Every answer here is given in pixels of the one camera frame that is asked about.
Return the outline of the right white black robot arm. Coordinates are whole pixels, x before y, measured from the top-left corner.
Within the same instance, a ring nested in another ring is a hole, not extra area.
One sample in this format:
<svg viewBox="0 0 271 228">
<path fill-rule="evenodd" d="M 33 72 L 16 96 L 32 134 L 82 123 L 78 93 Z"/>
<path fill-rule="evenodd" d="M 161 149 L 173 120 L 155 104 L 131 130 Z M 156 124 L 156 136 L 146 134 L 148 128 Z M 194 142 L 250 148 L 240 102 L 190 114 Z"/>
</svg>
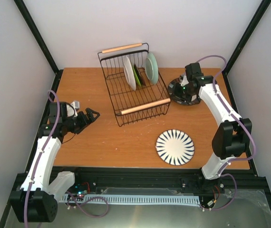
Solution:
<svg viewBox="0 0 271 228">
<path fill-rule="evenodd" d="M 213 153 L 198 178 L 198 187 L 206 188 L 218 181 L 231 162 L 241 161 L 241 155 L 249 151 L 252 122 L 231 107 L 215 77 L 205 76 L 198 62 L 185 67 L 185 74 L 173 86 L 173 96 L 186 105 L 205 102 L 218 125 L 212 140 Z"/>
</svg>

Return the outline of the black wire dish rack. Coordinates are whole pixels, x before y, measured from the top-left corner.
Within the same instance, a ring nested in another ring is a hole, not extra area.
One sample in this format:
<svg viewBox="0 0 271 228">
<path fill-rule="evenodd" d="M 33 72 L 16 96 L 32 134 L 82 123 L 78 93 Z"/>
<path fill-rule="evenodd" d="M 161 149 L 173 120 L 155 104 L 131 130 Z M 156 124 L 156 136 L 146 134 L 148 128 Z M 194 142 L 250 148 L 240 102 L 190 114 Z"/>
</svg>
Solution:
<svg viewBox="0 0 271 228">
<path fill-rule="evenodd" d="M 148 43 L 138 43 L 104 49 L 97 54 L 119 126 L 167 114 L 171 100 L 162 76 L 153 85 L 145 73 L 149 52 Z M 136 90 L 131 89 L 123 70 L 124 56 L 139 68 L 146 86 L 136 83 Z"/>
</svg>

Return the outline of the red and teal flower plate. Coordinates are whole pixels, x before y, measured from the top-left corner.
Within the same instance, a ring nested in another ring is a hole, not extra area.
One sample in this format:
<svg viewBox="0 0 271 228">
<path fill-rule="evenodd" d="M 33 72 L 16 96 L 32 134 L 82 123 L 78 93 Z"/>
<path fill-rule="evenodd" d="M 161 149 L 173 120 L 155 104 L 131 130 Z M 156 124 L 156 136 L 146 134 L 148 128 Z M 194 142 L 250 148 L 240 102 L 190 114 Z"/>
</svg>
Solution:
<svg viewBox="0 0 271 228">
<path fill-rule="evenodd" d="M 123 57 L 123 70 L 126 76 L 127 83 L 131 87 L 133 91 L 136 90 L 136 81 L 134 78 L 133 68 L 131 65 L 131 61 L 128 56 Z"/>
</svg>

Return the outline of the green striped rim plate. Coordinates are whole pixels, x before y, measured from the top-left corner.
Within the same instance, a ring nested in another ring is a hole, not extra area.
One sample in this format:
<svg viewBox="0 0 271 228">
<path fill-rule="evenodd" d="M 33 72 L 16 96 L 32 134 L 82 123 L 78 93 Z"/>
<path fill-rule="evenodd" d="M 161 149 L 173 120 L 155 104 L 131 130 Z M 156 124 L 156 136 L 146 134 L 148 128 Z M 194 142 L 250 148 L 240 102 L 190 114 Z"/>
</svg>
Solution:
<svg viewBox="0 0 271 228">
<path fill-rule="evenodd" d="M 173 166 L 187 164 L 194 156 L 194 142 L 183 131 L 171 129 L 161 133 L 155 144 L 158 156 Z"/>
</svg>

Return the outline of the plain lime green plate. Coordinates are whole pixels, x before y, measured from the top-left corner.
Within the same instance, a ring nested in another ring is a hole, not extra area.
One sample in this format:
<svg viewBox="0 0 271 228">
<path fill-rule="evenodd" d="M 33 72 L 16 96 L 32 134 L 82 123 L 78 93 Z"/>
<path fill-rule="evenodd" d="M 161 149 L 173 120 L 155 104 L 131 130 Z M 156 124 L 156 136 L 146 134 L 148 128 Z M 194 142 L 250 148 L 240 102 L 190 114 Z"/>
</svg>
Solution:
<svg viewBox="0 0 271 228">
<path fill-rule="evenodd" d="M 134 77 L 135 77 L 135 81 L 136 81 L 137 85 L 139 87 L 142 87 L 142 84 L 141 84 L 140 79 L 139 79 L 138 70 L 136 69 L 136 65 L 135 64 L 133 65 L 133 73 L 134 73 Z"/>
</svg>

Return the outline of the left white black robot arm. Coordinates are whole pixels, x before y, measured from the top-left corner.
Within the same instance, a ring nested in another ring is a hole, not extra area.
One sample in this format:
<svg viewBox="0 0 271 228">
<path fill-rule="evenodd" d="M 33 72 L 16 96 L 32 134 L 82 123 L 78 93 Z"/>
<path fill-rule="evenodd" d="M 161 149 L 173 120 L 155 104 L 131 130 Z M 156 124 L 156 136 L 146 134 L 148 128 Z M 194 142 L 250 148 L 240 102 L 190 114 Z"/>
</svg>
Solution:
<svg viewBox="0 0 271 228">
<path fill-rule="evenodd" d="M 39 128 L 29 172 L 20 189 L 12 191 L 9 197 L 19 222 L 52 222 L 66 191 L 82 187 L 82 179 L 70 171 L 62 171 L 50 181 L 51 171 L 64 137 L 68 133 L 80 134 L 99 117 L 100 113 L 90 108 L 80 111 L 78 101 L 50 103 L 47 123 Z"/>
</svg>

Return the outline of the mint green flower plate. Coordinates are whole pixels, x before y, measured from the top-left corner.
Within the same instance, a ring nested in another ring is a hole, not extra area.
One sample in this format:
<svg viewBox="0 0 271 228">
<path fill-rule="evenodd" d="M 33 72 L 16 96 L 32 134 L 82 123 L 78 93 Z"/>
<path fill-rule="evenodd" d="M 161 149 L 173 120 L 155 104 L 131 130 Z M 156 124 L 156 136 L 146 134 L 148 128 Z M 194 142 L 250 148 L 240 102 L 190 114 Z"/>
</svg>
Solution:
<svg viewBox="0 0 271 228">
<path fill-rule="evenodd" d="M 149 52 L 145 59 L 145 73 L 149 81 L 155 85 L 158 81 L 158 65 L 153 53 Z"/>
</svg>

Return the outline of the dark red flower plate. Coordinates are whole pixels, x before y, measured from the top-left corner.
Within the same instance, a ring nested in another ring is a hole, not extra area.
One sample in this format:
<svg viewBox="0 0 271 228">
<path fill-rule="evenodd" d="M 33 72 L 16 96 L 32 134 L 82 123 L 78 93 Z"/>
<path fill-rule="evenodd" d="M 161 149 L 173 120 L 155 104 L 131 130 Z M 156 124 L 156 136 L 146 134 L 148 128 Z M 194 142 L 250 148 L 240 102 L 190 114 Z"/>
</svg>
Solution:
<svg viewBox="0 0 271 228">
<path fill-rule="evenodd" d="M 138 68 L 137 66 L 135 66 L 135 69 L 136 69 L 136 72 L 137 72 L 137 74 L 138 74 L 138 79 L 139 79 L 141 85 L 142 85 L 142 86 L 146 86 L 145 80 L 144 80 L 144 78 L 142 77 L 139 68 Z"/>
</svg>

